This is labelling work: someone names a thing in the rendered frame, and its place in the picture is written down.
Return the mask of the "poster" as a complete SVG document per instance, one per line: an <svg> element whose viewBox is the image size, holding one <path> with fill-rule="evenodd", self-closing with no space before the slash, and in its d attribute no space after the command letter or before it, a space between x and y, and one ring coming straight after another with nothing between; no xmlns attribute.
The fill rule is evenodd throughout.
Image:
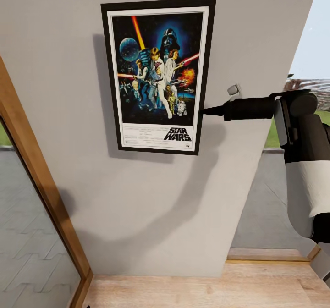
<svg viewBox="0 0 330 308"><path fill-rule="evenodd" d="M198 156L216 0L100 6L118 150Z"/></svg>

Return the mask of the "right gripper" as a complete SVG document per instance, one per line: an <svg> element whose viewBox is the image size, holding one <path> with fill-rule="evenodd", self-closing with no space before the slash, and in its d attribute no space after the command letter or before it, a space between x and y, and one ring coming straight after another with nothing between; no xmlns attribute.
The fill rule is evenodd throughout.
<svg viewBox="0 0 330 308"><path fill-rule="evenodd" d="M229 100L223 106L200 110L200 113L214 116L224 115L224 121L256 119L257 99Z"/></svg>

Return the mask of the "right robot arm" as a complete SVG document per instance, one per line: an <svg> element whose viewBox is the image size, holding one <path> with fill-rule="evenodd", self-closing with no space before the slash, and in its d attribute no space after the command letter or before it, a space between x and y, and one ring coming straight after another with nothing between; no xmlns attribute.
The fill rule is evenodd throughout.
<svg viewBox="0 0 330 308"><path fill-rule="evenodd" d="M311 89L243 98L240 85L223 106L200 110L224 121L272 119L285 150L287 212L292 227L310 238L330 257L330 126L314 114L318 100Z"/></svg>

